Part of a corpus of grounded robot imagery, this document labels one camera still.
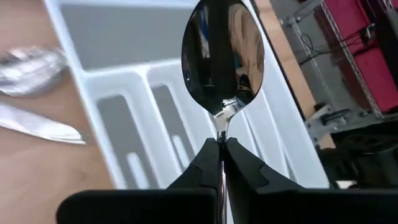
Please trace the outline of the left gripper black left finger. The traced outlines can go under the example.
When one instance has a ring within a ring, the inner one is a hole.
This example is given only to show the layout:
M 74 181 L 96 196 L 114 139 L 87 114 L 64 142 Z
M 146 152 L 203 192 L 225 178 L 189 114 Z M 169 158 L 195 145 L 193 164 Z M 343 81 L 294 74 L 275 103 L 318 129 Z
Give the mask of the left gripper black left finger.
M 218 144 L 208 138 L 185 171 L 166 189 L 85 190 L 67 197 L 57 223 L 218 223 Z

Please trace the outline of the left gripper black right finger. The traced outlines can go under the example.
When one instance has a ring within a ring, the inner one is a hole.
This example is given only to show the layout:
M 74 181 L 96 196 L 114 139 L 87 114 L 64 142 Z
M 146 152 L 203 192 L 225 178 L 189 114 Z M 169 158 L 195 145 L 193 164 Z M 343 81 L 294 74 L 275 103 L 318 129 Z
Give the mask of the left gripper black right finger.
M 225 171 L 235 223 L 397 224 L 397 191 L 306 189 L 229 138 Z

